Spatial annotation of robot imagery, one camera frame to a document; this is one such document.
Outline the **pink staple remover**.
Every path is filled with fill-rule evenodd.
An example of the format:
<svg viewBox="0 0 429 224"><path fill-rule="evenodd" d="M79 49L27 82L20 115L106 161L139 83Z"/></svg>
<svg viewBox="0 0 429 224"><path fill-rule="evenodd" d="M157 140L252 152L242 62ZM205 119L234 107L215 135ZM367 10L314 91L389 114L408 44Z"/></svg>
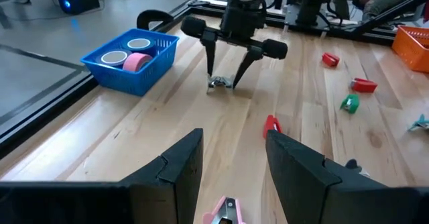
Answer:
<svg viewBox="0 0 429 224"><path fill-rule="evenodd" d="M216 207L202 216L202 224L246 224L239 200L222 196Z"/></svg>

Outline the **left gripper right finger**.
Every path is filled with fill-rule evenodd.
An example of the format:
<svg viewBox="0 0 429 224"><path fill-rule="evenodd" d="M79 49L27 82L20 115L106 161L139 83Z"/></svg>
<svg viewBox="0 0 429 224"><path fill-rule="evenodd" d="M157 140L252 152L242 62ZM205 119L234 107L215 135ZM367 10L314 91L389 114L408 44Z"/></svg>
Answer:
<svg viewBox="0 0 429 224"><path fill-rule="evenodd" d="M288 224L429 224L429 187L388 187L275 130L265 148Z"/></svg>

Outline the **beige staple remover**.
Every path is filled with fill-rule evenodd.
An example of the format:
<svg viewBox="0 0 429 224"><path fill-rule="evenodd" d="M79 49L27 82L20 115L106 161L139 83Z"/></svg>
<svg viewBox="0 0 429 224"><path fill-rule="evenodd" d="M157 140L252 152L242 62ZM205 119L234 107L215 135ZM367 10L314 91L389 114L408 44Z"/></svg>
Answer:
<svg viewBox="0 0 429 224"><path fill-rule="evenodd" d="M230 77L225 76L208 76L206 93L212 93L216 88L227 89L233 91L233 75Z"/></svg>

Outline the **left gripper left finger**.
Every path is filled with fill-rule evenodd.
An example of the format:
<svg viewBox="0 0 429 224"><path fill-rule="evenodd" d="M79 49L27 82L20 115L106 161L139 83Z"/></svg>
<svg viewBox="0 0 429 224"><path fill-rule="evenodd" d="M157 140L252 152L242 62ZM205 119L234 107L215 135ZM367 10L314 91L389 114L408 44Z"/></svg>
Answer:
<svg viewBox="0 0 429 224"><path fill-rule="evenodd" d="M0 182L0 224L192 224L203 130L116 182Z"/></svg>

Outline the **red stapler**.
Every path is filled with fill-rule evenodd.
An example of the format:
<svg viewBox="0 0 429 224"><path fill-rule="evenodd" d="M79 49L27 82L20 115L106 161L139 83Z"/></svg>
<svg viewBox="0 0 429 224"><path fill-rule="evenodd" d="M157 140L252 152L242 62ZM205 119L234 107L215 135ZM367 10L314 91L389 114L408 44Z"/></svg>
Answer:
<svg viewBox="0 0 429 224"><path fill-rule="evenodd" d="M263 128L263 138L265 139L267 136L267 132L269 130L275 130L277 132L282 132L282 127L278 121L278 119L274 115L268 115L265 120L265 125Z"/></svg>
<svg viewBox="0 0 429 224"><path fill-rule="evenodd" d="M351 89L359 93L374 93L378 84L363 78L354 78L351 81Z"/></svg>
<svg viewBox="0 0 429 224"><path fill-rule="evenodd" d="M322 55L322 61L329 67L335 68L340 62L340 58L329 52L325 52Z"/></svg>

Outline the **orange plastic basket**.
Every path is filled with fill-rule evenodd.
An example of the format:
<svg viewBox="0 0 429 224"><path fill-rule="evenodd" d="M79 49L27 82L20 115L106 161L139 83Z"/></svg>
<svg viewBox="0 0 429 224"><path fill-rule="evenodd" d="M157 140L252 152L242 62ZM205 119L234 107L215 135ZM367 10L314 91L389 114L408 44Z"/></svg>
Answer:
<svg viewBox="0 0 429 224"><path fill-rule="evenodd" d="M429 28L400 25L392 49L410 70L429 73Z"/></svg>

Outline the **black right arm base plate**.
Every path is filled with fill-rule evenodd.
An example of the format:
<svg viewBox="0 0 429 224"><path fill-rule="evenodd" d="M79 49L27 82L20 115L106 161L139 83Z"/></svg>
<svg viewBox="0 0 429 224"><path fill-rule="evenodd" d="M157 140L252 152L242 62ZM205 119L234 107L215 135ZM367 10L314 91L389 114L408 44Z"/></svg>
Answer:
<svg viewBox="0 0 429 224"><path fill-rule="evenodd" d="M285 24L301 28L329 29L331 22L321 12L321 4L291 4L286 6Z"/></svg>

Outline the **pink tape roll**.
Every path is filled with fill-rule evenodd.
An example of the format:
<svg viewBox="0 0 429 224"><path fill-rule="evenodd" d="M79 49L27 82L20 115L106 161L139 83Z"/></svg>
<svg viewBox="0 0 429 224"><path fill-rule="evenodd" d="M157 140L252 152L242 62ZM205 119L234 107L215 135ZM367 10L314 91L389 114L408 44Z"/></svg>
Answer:
<svg viewBox="0 0 429 224"><path fill-rule="evenodd" d="M138 72L140 69L149 63L152 57L148 54L132 53L124 61L123 70L128 72Z"/></svg>

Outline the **teal staple remover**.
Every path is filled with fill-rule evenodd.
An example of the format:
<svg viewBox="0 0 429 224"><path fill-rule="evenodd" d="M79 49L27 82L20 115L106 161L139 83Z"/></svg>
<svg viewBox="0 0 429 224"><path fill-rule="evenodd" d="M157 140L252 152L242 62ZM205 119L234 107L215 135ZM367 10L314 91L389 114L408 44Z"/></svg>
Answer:
<svg viewBox="0 0 429 224"><path fill-rule="evenodd" d="M421 114L419 119L415 121L409 128L408 131L413 131L415 128L422 128L429 130L429 119L426 119L424 114Z"/></svg>

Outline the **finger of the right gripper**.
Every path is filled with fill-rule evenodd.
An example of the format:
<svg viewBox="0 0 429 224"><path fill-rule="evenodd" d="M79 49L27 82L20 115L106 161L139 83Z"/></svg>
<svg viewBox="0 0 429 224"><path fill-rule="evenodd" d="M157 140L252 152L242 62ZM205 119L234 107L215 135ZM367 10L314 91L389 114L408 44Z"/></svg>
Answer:
<svg viewBox="0 0 429 224"><path fill-rule="evenodd" d="M247 49L247 53L244 55L243 61L240 63L237 73L233 81L233 88L237 86L245 71L251 66L251 64L257 60L263 58L263 49L256 46L251 46Z"/></svg>
<svg viewBox="0 0 429 224"><path fill-rule="evenodd" d="M211 77L215 61L217 35L213 31L204 31L200 39L201 44L205 47L207 59L207 74Z"/></svg>

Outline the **blue tape roll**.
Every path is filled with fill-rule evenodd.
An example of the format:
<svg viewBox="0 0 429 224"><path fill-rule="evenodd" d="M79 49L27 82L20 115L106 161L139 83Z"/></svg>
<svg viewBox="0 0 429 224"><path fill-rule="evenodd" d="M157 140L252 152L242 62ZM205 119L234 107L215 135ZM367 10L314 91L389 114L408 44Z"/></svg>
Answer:
<svg viewBox="0 0 429 224"><path fill-rule="evenodd" d="M149 54L151 56L156 54L156 44L151 38L133 38L124 42L123 47L132 52Z"/></svg>

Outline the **blue plastic basket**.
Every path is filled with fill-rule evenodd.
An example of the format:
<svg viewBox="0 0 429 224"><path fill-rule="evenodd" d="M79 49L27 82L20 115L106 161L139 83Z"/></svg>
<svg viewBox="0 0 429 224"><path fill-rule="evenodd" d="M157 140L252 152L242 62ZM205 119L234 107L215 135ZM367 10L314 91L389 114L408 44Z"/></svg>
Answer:
<svg viewBox="0 0 429 224"><path fill-rule="evenodd" d="M138 72L128 72L120 67L95 62L96 57L114 49L124 49L123 43L133 38L151 38L156 44L156 54ZM131 29L112 39L81 58L97 82L116 91L143 96L171 68L179 37L148 30Z"/></svg>

